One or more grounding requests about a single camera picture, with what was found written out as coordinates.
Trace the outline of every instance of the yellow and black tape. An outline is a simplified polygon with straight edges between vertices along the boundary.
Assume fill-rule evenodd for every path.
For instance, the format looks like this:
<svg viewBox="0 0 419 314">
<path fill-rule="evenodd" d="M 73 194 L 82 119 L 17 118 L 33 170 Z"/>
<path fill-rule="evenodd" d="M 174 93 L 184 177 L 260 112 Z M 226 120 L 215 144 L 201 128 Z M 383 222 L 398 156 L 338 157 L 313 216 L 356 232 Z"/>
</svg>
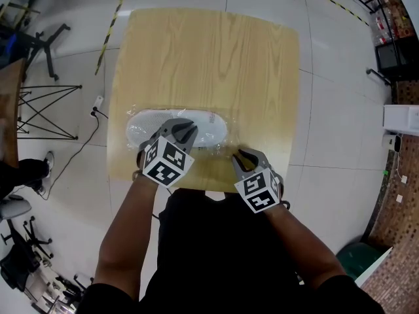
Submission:
<svg viewBox="0 0 419 314">
<path fill-rule="evenodd" d="M 105 54 L 105 50 L 106 50 L 107 43 L 108 43 L 109 38 L 110 38 L 110 36 L 111 36 L 111 34 L 112 34 L 112 27 L 113 27 L 113 25 L 115 24 L 115 22 L 116 22 L 116 20 L 117 20 L 117 17 L 118 17 L 118 12 L 119 12 L 119 10 L 120 10 L 120 8 L 121 8 L 121 6 L 122 6 L 122 2 L 123 2 L 123 1 L 124 1 L 124 0 L 119 0 L 118 7 L 117 7 L 117 9 L 116 9 L 115 13 L 113 14 L 112 22 L 111 22 L 111 25 L 109 26 L 109 31 L 107 32 L 107 35 L 106 35 L 106 38 L 105 38 L 105 42 L 103 42 L 102 50 L 101 50 L 101 52 L 100 52 L 100 56 L 99 56 L 99 60 L 98 60 L 98 64 L 97 64 L 97 66 L 96 66 L 96 72 L 94 73 L 94 75 L 95 75 L 95 76 L 98 74 L 98 71 L 99 71 L 100 65 L 102 64 L 103 55 Z"/>
<path fill-rule="evenodd" d="M 349 9 L 347 9 L 346 7 L 342 6 L 340 3 L 337 3 L 336 1 L 333 0 L 329 0 L 330 2 L 334 3 L 335 5 L 339 6 L 341 9 L 346 10 L 346 12 L 350 13 L 351 15 L 355 16 L 359 21 L 363 22 L 364 24 L 366 24 L 367 26 L 369 26 L 369 24 L 367 22 L 365 22 L 364 20 L 362 20 L 358 15 L 354 14 L 352 11 L 350 11 Z"/>
</svg>

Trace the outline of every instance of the brown wooden desk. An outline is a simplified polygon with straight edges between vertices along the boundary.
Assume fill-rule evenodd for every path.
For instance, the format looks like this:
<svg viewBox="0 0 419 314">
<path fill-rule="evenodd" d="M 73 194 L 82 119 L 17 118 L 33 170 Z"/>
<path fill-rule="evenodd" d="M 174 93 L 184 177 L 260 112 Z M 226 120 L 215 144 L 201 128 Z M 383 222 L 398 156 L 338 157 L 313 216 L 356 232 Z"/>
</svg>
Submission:
<svg viewBox="0 0 419 314">
<path fill-rule="evenodd" d="M 297 115 L 298 38 L 293 29 L 227 12 L 131 13 L 109 111 L 110 176 L 131 180 L 136 169 L 137 151 L 128 149 L 125 136 L 127 111 L 135 105 L 136 112 L 186 108 L 228 113 L 236 120 L 228 138 L 263 151 L 285 178 Z M 235 192 L 237 178 L 230 158 L 197 150 L 191 156 L 195 163 L 177 185 Z"/>
<path fill-rule="evenodd" d="M 7 121 L 5 129 L 4 163 L 18 167 L 18 102 L 20 85 L 24 77 L 25 60 L 18 60 L 0 70 L 0 118 Z"/>
</svg>

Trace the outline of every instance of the foot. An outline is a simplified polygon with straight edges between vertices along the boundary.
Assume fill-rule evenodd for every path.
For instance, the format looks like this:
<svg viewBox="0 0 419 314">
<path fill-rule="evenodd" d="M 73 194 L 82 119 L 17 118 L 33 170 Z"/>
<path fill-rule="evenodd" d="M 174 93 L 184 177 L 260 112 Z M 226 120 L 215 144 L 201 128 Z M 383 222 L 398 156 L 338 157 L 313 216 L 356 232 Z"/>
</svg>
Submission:
<svg viewBox="0 0 419 314">
<path fill-rule="evenodd" d="M 49 178 L 51 176 L 52 168 L 54 167 L 54 154 L 52 153 L 52 151 L 48 151 L 48 153 L 45 156 L 44 162 L 48 164 L 49 170 L 46 178 Z"/>
<path fill-rule="evenodd" d="M 45 194 L 46 190 L 44 186 L 41 186 L 36 193 L 38 193 L 40 196 L 43 196 Z"/>
</svg>

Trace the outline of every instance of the white power outlet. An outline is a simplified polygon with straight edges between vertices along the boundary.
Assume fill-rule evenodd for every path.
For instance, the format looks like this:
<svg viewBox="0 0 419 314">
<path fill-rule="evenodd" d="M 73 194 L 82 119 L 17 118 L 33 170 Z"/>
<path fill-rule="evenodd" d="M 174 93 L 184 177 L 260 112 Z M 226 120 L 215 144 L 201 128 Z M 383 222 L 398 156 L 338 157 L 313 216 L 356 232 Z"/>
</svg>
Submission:
<svg viewBox="0 0 419 314">
<path fill-rule="evenodd" d="M 93 108 L 94 108 L 94 107 L 96 107 L 96 109 L 97 109 L 98 111 L 100 111 L 100 107 L 102 106 L 102 103 L 103 103 L 103 97 L 102 97 L 102 96 L 98 96 L 98 97 L 96 98 L 96 100 L 95 100 L 95 102 L 94 102 L 93 106 L 92 106 L 92 112 L 94 112 L 94 111 L 93 111 Z"/>
</svg>

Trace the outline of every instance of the black and white marker cube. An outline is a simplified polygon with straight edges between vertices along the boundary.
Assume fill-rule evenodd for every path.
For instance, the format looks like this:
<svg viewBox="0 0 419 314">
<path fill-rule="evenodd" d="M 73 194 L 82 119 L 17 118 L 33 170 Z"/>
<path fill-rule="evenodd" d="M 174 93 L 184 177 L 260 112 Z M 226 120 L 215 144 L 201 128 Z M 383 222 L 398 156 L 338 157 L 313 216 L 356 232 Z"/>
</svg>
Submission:
<svg viewBox="0 0 419 314">
<path fill-rule="evenodd" d="M 279 178 L 264 169 L 235 184 L 237 191 L 254 213 L 279 204 Z"/>
<path fill-rule="evenodd" d="M 168 188 L 182 178 L 194 159 L 164 137 L 159 137 L 145 150 L 143 174 Z"/>
</svg>

